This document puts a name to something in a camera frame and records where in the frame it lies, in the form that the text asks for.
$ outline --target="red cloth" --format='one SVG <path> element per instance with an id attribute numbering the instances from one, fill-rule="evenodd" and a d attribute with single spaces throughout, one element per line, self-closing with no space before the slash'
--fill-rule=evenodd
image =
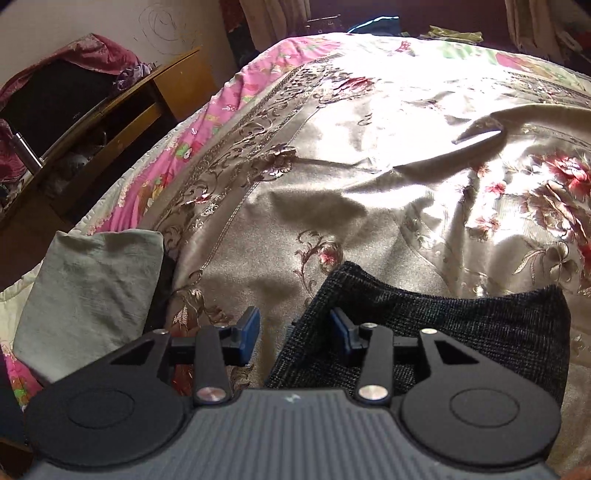
<path id="1" fill-rule="evenodd" d="M 57 50 L 7 81 L 0 90 L 0 110 L 13 94 L 28 82 L 36 70 L 57 59 L 69 61 L 87 70 L 112 75 L 118 75 L 126 68 L 139 64 L 138 57 L 131 50 L 106 37 L 91 33 Z M 25 171 L 25 165 L 12 150 L 11 138 L 12 132 L 8 124 L 0 118 L 0 182 L 16 181 Z"/>
<path id="2" fill-rule="evenodd" d="M 230 33 L 246 20 L 240 0 L 220 0 L 220 7 L 226 32 Z"/>

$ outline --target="wall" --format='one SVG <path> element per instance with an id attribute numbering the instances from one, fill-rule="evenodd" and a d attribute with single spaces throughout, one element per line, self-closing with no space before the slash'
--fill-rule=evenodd
<path id="1" fill-rule="evenodd" d="M 236 72 L 217 0 L 14 0 L 0 12 L 0 85 L 87 33 L 157 64 L 202 45 L 219 87 Z"/>

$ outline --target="pink blanket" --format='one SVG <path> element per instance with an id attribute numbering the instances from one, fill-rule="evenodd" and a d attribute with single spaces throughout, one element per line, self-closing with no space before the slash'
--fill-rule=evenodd
<path id="1" fill-rule="evenodd" d="M 8 99 L 29 81 L 33 73 L 57 59 L 69 61 L 87 70 L 112 75 L 118 75 L 126 68 L 139 64 L 138 57 L 131 50 L 106 37 L 91 33 L 57 50 L 7 81 L 0 90 L 0 111 Z M 0 118 L 0 182 L 17 181 L 25 171 L 25 165 L 10 146 L 11 138 L 12 132 L 8 124 Z"/>

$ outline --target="metal cylinder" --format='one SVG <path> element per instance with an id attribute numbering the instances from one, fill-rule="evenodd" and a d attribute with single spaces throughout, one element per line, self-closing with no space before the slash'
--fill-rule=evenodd
<path id="1" fill-rule="evenodd" d="M 29 147 L 27 141 L 20 133 L 16 133 L 12 137 L 11 143 L 14 151 L 18 155 L 18 158 L 21 159 L 28 171 L 34 175 L 39 170 L 41 170 L 43 163 L 41 163 L 39 157 L 35 155 L 31 147 Z"/>

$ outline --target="black round pad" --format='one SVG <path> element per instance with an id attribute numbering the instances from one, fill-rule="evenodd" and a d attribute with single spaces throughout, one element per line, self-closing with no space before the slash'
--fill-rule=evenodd
<path id="1" fill-rule="evenodd" d="M 450 407 L 459 420 L 475 427 L 501 427 L 519 413 L 519 404 L 510 395 L 490 388 L 464 390 L 452 398 Z"/>
<path id="2" fill-rule="evenodd" d="M 40 392 L 25 411 L 34 449 L 74 468 L 132 462 L 164 446 L 180 429 L 181 397 L 135 367 L 72 375 Z"/>
<path id="3" fill-rule="evenodd" d="M 496 366 L 438 369 L 407 393 L 401 417 L 432 452 L 478 467 L 541 458 L 560 429 L 560 410 L 548 393 Z"/>

